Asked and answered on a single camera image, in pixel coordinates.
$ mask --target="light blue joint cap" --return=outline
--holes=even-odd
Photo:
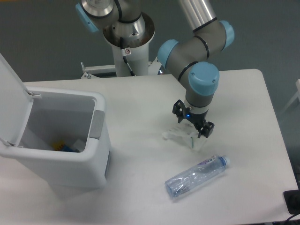
[[[191,88],[202,96],[209,96],[215,93],[218,88],[219,78],[218,68],[208,62],[196,63],[188,74]]]
[[[81,8],[81,5],[79,3],[75,6],[75,8],[80,20],[82,21],[86,29],[89,30],[89,32],[95,33],[99,31],[99,29],[93,24],[90,18],[86,15],[86,13],[84,12],[83,8]]]
[[[161,63],[161,65],[164,66],[165,69],[166,69],[166,64],[167,64],[169,55],[170,55],[171,51],[173,50],[173,48],[175,47],[175,45],[177,45],[178,43],[179,43],[178,41],[171,39],[171,40],[164,42],[163,45],[159,48],[157,58],[158,58],[158,61]]]
[[[226,43],[224,46],[224,48],[226,48],[227,46],[231,45],[231,43],[234,41],[234,30],[232,25],[229,24],[229,22],[221,20],[220,23],[224,26],[226,30]]]

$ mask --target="plastic water bottle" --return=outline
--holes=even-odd
[[[226,156],[212,156],[167,180],[165,182],[167,191],[171,197],[186,193],[223,172],[229,163],[229,158]]]

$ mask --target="bottle label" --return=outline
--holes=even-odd
[[[198,165],[206,165],[208,163],[211,163],[212,161],[214,161],[216,159],[217,156],[212,156],[209,159],[204,160],[203,162],[199,163]]]

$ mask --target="gray floor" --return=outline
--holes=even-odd
[[[101,33],[90,34],[75,12],[76,0],[0,3],[0,53],[24,82],[79,79],[85,66],[113,64]],[[219,70],[257,68],[264,74],[275,112],[296,92],[300,79],[300,1],[212,0],[220,20],[235,29],[232,46],[210,62]],[[155,25],[150,60],[168,39],[186,41],[192,32],[174,0],[143,0]],[[293,164],[300,164],[300,108],[280,119]],[[258,127],[258,132],[265,132]]]

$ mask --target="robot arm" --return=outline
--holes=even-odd
[[[186,89],[185,101],[178,100],[173,106],[178,122],[187,119],[198,130],[199,138],[208,137],[214,124],[205,117],[218,87],[219,71],[204,61],[230,45],[234,31],[228,22],[218,21],[209,0],[179,0],[179,3],[194,36],[186,43],[165,42],[157,57]],[[81,0],[76,10],[90,31],[103,29],[104,37],[113,46],[117,76],[133,75],[131,67],[137,75],[148,74],[148,43],[155,30],[153,21],[141,13],[139,0]],[[139,52],[143,45],[147,51],[137,53],[132,60],[127,61],[120,54],[124,47]]]
[[[186,43],[165,42],[158,51],[158,60],[187,90],[184,103],[178,100],[173,113],[178,123],[187,119],[200,136],[208,137],[214,128],[205,120],[218,87],[219,71],[207,62],[234,40],[234,31],[226,21],[218,21],[208,0],[180,0],[194,37]]]

